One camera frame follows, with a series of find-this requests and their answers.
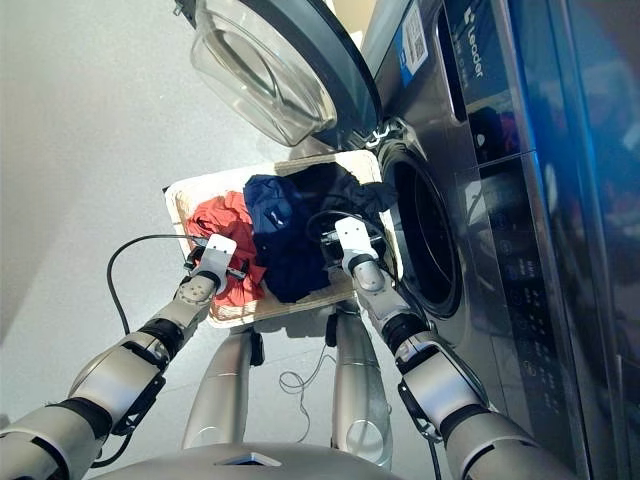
navy blue clothing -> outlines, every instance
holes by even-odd
[[[311,214],[323,210],[341,210],[361,215],[380,230],[384,230],[380,212],[397,202],[395,189],[386,183],[371,182],[360,185],[358,179],[336,162],[318,163],[300,172],[287,175],[300,192]],[[324,215],[310,228],[313,238],[335,229],[342,215]]]
[[[320,246],[305,228],[311,213],[296,186],[286,177],[254,175],[244,187],[253,222],[257,264],[267,268],[264,280],[280,302],[295,302],[329,286]]]

gray floor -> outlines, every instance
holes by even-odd
[[[171,232],[162,187],[289,155],[204,87],[189,64],[192,31],[171,15],[172,4],[0,3],[0,413],[9,420],[63,399],[83,364],[121,336],[105,266],[128,239]],[[121,256],[115,282],[134,328],[170,298],[181,263],[174,241]],[[326,311],[287,322],[299,326],[312,316]],[[267,362],[251,373],[246,438],[293,441],[304,419],[297,399],[279,390],[278,375],[295,369],[307,376],[322,339],[289,339],[285,329],[271,329]],[[225,335],[202,325],[114,468],[178,448],[200,376]],[[395,394],[390,355],[380,342],[376,347],[392,399],[394,471],[429,478],[427,448]],[[325,364],[307,395],[310,443],[329,441],[332,370]]]

black cable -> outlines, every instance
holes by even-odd
[[[120,458],[120,456],[124,453],[124,451],[127,449],[127,447],[129,446],[129,442],[131,441],[131,437],[133,436],[133,431],[127,433],[127,436],[124,437],[124,442],[122,442],[122,445],[120,445],[120,448],[118,448],[118,451],[116,453],[114,453],[113,455],[111,455],[109,458],[107,458],[106,460],[99,460],[96,462],[93,462],[91,464],[91,468],[102,468],[102,467],[106,467],[108,465],[111,465],[113,462],[115,462],[117,459]]]
[[[322,347],[322,351],[320,352],[320,356],[318,357],[318,363],[316,363],[316,368],[313,370],[313,373],[311,373],[311,375],[309,375],[309,377],[306,380],[304,380],[300,376],[300,374],[294,372],[293,370],[286,370],[286,371],[282,372],[280,374],[280,376],[278,377],[278,384],[280,385],[280,389],[284,393],[286,393],[287,395],[300,394],[299,409],[300,409],[300,413],[302,413],[302,415],[304,416],[305,420],[307,421],[307,428],[305,429],[305,431],[302,434],[302,436],[298,440],[296,440],[296,443],[304,442],[304,440],[307,438],[307,435],[309,435],[309,430],[311,429],[311,415],[309,414],[309,411],[307,410],[307,408],[304,406],[304,394],[305,394],[305,391],[314,382],[314,380],[318,376],[318,373],[320,373],[320,368],[322,368],[322,364],[324,363],[324,361],[327,358],[332,360],[333,363],[336,363],[336,359],[333,358],[331,355],[329,355],[329,354],[325,355],[324,352],[325,352],[326,348],[327,348],[327,345],[324,345]],[[296,381],[296,383],[295,384],[287,383],[285,381],[285,377],[287,375],[290,375],[291,377],[293,377],[293,379]]]
[[[442,480],[442,474],[440,472],[440,462],[438,461],[438,452],[436,452],[436,444],[431,439],[427,439],[429,444],[429,452],[431,453],[431,462],[433,462],[433,473],[435,480]]]
[[[177,235],[170,233],[160,233],[155,235],[143,235],[142,237],[134,238],[133,240],[128,241],[124,245],[120,246],[111,258],[109,259],[109,263],[107,264],[107,286],[109,287],[109,293],[111,294],[111,298],[113,299],[113,303],[116,306],[116,310],[118,310],[118,315],[120,315],[120,320],[122,321],[122,328],[124,329],[124,334],[129,335],[131,330],[129,329],[129,322],[127,321],[127,316],[124,313],[124,309],[122,308],[122,304],[120,303],[120,299],[118,298],[118,294],[116,293],[116,289],[113,286],[113,279],[111,276],[111,271],[113,270],[113,262],[116,261],[118,255],[120,255],[124,250],[129,248],[134,243],[141,242],[143,240],[150,240],[152,238],[186,238],[189,240],[206,240],[204,237],[198,237],[194,235]]]
[[[313,225],[313,223],[316,220],[318,220],[318,218],[326,217],[327,215],[340,215],[342,217],[355,218],[356,220],[360,220],[361,222],[363,222],[367,227],[371,228],[371,230],[373,230],[377,235],[380,235],[383,241],[385,241],[387,238],[386,235],[383,233],[383,231],[380,229],[380,227],[378,227],[375,223],[373,223],[371,220],[369,220],[365,216],[357,215],[355,213],[345,212],[344,210],[329,209],[329,210],[322,210],[320,212],[314,213],[309,217],[309,220],[307,220],[305,234],[307,235],[307,238],[312,242],[320,243],[320,239],[315,238],[314,236],[311,235],[311,225]]]

washing machine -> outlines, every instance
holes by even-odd
[[[637,4],[399,2],[366,58],[321,0],[180,7],[254,126],[378,156],[402,284],[492,404],[580,478],[640,478]]]

laundry basket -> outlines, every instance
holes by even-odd
[[[337,162],[351,172],[361,184],[381,181],[378,161],[371,152],[365,150],[342,152],[266,163],[180,180],[165,191],[167,209],[176,233],[186,235],[187,219],[200,203],[213,197],[223,196],[229,191],[242,192],[245,183],[252,175],[284,176],[304,170],[311,165],[329,162]],[[385,230],[389,234],[392,231],[391,216],[389,212],[381,216]],[[193,243],[187,239],[180,239],[180,246],[186,257],[191,252]],[[235,327],[265,318],[331,305],[353,296],[351,279],[340,268],[329,270],[329,281],[331,284],[328,287],[316,290],[295,303],[279,302],[262,282],[264,298],[240,307],[221,306],[214,303],[209,311],[209,321],[218,328]]]

